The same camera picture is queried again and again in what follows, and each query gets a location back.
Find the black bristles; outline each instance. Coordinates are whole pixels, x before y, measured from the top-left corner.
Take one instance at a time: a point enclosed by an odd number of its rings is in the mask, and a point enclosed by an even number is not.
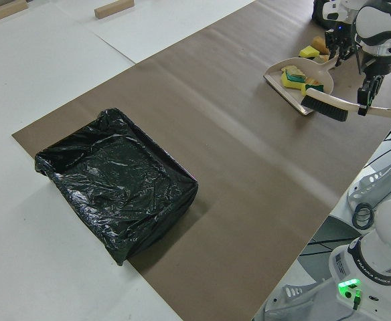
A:
[[[345,122],[347,119],[347,110],[342,110],[326,102],[321,102],[313,97],[306,95],[301,102],[301,105],[313,109],[321,114],[331,117],[332,119],[338,120],[339,122]]]

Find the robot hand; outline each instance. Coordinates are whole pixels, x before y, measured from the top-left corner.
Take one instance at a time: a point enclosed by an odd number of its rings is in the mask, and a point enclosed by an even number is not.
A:
[[[384,76],[391,72],[391,0],[332,0],[323,6],[323,18],[337,22],[325,33],[331,55],[338,51],[337,66],[362,47],[358,68],[366,78],[358,90],[358,104],[365,108],[358,114],[365,116]]]

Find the brown paper sheet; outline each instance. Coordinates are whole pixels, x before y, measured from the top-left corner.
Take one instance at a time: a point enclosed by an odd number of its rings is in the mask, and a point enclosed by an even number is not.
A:
[[[185,321],[250,320],[391,128],[301,116],[263,80],[323,34],[312,4],[252,3],[14,134],[33,156],[118,107],[197,178],[185,217],[131,260]],[[356,62],[333,77],[354,101]]]

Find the wooden block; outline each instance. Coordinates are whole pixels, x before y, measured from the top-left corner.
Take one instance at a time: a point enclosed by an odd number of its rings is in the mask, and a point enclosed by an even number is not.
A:
[[[118,0],[95,9],[94,14],[98,19],[102,19],[119,11],[133,7],[134,5],[135,0]]]
[[[0,6],[0,19],[13,15],[21,10],[27,9],[26,0],[15,0]]]

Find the dustpan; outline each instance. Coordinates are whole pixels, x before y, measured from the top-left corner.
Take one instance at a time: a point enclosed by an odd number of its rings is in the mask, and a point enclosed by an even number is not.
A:
[[[336,61],[337,57],[334,57],[324,64],[318,64],[307,58],[289,58],[267,69],[264,78],[296,110],[303,115],[308,115],[313,110],[301,105],[304,98],[301,91],[282,86],[282,68],[289,65],[297,66],[307,77],[312,77],[323,84],[323,91],[330,94],[334,89],[334,81],[328,70],[335,66]]]

